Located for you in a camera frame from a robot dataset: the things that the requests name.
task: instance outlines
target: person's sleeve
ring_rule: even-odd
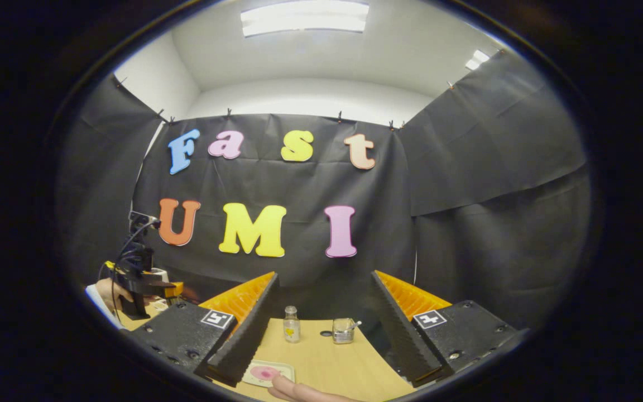
[[[108,310],[108,307],[105,305],[103,298],[100,297],[98,290],[96,289],[96,284],[94,285],[88,285],[86,287],[86,295],[89,296],[91,301],[94,302],[96,307],[100,310],[100,313],[102,313],[106,318],[108,318],[108,321],[110,321],[113,326],[115,326],[117,329],[125,329],[125,327],[118,321],[113,313],[111,313]]]

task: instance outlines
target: foam letter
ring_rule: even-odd
[[[183,229],[179,233],[173,232],[173,214],[178,207],[177,199],[163,198],[160,200],[160,238],[172,245],[186,245],[192,239],[192,229],[195,226],[195,211],[200,209],[197,201],[183,202],[185,217],[183,218]]]
[[[330,239],[327,257],[353,257],[357,248],[352,245],[352,215],[354,208],[347,205],[333,205],[324,208],[329,217]]]
[[[373,148],[373,142],[367,141],[363,134],[344,139],[344,144],[349,145],[349,158],[352,160],[352,165],[364,170],[376,165],[375,160],[366,158],[366,150]]]
[[[224,131],[217,134],[217,141],[207,147],[207,153],[214,157],[223,155],[225,159],[234,159],[240,155],[240,145],[244,140],[244,135],[239,131]]]
[[[281,158],[294,162],[304,162],[311,158],[314,152],[311,142],[314,141],[314,135],[308,131],[292,130],[284,136],[285,147],[281,149]]]
[[[243,204],[229,203],[222,208],[227,213],[225,226],[225,239],[220,244],[220,251],[235,254],[239,252],[237,237],[242,249],[250,254],[252,248],[260,239],[260,246],[255,249],[263,257],[283,257],[284,249],[281,247],[281,219],[286,215],[286,208],[278,205],[268,205],[257,221],[252,223]]]
[[[197,137],[200,137],[200,132],[198,130],[192,130],[169,142],[168,148],[170,148],[170,155],[173,160],[173,165],[170,168],[171,175],[178,173],[178,171],[190,165],[190,161],[185,156],[191,156],[194,152],[195,145],[192,140]]]

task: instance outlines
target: cup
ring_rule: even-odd
[[[332,339],[334,339],[334,343],[352,343],[355,329],[349,329],[352,325],[354,325],[354,320],[350,318],[335,318],[332,323]]]

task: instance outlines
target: white wall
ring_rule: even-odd
[[[189,119],[227,114],[310,114],[394,126],[408,122],[433,98],[403,89],[338,79],[272,79],[203,92]]]
[[[173,43],[171,31],[133,54],[114,72],[118,81],[155,112],[165,109],[163,117],[186,118],[200,89]]]

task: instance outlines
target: white ceiling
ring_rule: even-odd
[[[500,44],[421,0],[366,0],[364,33],[287,31],[244,38],[240,13],[279,0],[227,0],[176,26],[173,41],[201,91],[280,78],[372,82],[437,97]]]

